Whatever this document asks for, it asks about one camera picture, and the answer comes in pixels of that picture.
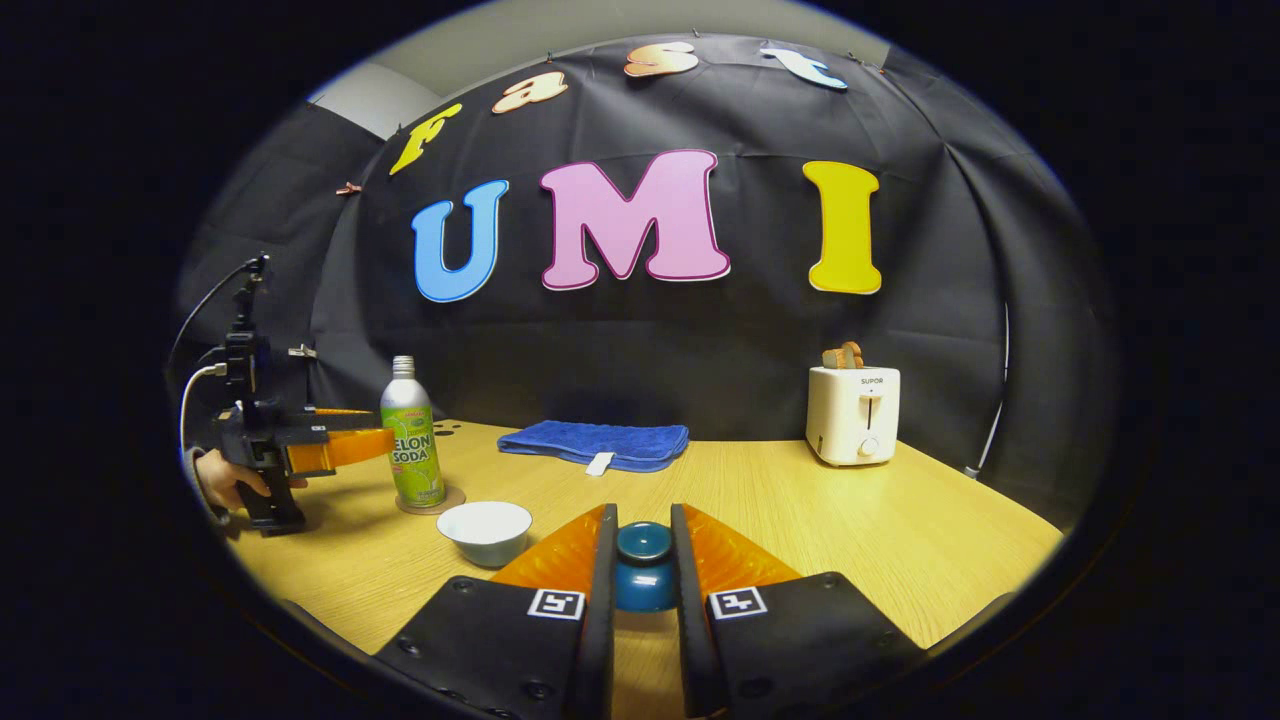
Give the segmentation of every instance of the human hand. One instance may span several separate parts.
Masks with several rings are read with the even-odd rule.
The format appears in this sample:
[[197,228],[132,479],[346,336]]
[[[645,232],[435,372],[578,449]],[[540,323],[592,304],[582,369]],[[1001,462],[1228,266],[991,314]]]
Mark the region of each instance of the human hand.
[[[242,482],[253,488],[253,492],[262,497],[270,497],[271,491],[266,487],[266,480],[253,470],[228,462],[220,450],[214,448],[196,459],[196,477],[205,495],[216,505],[228,510],[244,507],[239,493],[236,492],[236,483]],[[301,489],[307,487],[306,478],[289,478],[289,487]]]

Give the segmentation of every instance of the wooden table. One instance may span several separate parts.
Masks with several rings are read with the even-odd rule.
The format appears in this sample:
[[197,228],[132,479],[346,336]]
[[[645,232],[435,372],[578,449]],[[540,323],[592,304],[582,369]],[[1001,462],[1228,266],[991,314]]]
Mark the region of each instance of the wooden table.
[[[447,420],[438,434],[445,482],[467,501],[503,500],[534,515],[530,542],[600,505],[618,524],[668,524],[689,502],[727,523],[801,575],[844,573],[916,644],[928,647],[997,596],[1018,589],[1061,533],[1014,501],[897,445],[881,466],[823,465],[804,441],[690,442],[658,473],[608,470],[499,452],[512,432]],[[489,578],[435,529],[433,515],[396,507],[388,457],[340,468],[294,491],[311,528],[232,539],[275,597],[292,600],[369,653],[417,612],[445,579]],[[236,519],[247,527],[241,510]],[[618,612],[613,717],[682,717],[675,611]]]

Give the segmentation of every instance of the label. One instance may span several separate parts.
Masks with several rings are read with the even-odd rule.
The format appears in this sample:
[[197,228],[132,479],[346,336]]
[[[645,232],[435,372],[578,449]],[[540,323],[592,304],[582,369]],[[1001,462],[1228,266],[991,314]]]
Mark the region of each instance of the label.
[[591,464],[586,466],[586,474],[599,478],[604,474],[604,469],[608,468],[612,461],[612,452],[596,452],[595,457],[591,459]]
[[383,407],[383,427],[396,430],[392,478],[404,505],[431,507],[444,502],[440,459],[435,452],[430,407]]

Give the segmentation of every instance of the melon soda can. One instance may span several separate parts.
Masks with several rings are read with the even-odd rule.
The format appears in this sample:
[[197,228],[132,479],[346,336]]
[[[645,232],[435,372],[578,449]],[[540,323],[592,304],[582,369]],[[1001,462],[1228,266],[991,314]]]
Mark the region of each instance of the melon soda can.
[[444,502],[440,459],[435,448],[431,401],[417,382],[411,355],[392,360],[392,382],[379,404],[383,427],[396,432],[392,478],[401,502],[408,507],[433,507]]

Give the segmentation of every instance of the foam letter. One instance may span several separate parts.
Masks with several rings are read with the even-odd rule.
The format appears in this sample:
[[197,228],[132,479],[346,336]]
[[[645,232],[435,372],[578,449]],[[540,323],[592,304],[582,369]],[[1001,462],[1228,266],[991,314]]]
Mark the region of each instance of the foam letter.
[[822,196],[822,258],[809,268],[809,284],[827,292],[870,295],[879,290],[872,266],[872,193],[876,176],[845,163],[804,164],[804,177]]
[[631,77],[682,73],[698,64],[698,55],[689,55],[694,46],[687,42],[659,42],[637,47],[627,55],[630,63],[622,72]]
[[421,158],[422,146],[435,140],[436,135],[440,135],[440,128],[444,127],[444,119],[457,115],[460,110],[462,110],[461,102],[449,106],[436,115],[433,115],[413,128],[413,132],[408,133],[408,142],[404,145],[404,151],[401,152],[401,159],[396,160],[396,164],[392,165],[392,172],[387,174],[394,176],[396,173],[403,170],[406,165]]
[[849,87],[845,81],[833,78],[831,76],[822,74],[818,70],[826,70],[827,65],[819,63],[818,60],[805,58],[804,55],[796,53],[795,50],[783,50],[781,47],[762,47],[762,55],[769,58],[777,58],[782,61],[782,65],[791,70],[791,74],[801,77],[809,82],[818,83],[824,87],[831,87],[835,90],[845,90]]
[[471,208],[471,259],[457,270],[444,266],[444,219],[453,202],[443,200],[413,215],[413,275],[417,291],[433,302],[453,302],[480,290],[498,261],[498,199],[507,181],[471,188],[462,204]]
[[529,102],[541,102],[550,100],[561,92],[568,90],[564,85],[564,73],[543,73],[504,90],[503,99],[493,106],[495,114],[509,113],[516,108],[524,108]]
[[660,281],[709,281],[728,274],[728,255],[716,246],[707,178],[716,155],[672,150],[655,156],[627,200],[595,163],[573,163],[543,176],[552,191],[556,228],[552,266],[543,273],[550,290],[576,290],[600,270],[586,259],[590,233],[609,272],[631,277],[640,247],[654,223],[657,250],[645,269]]

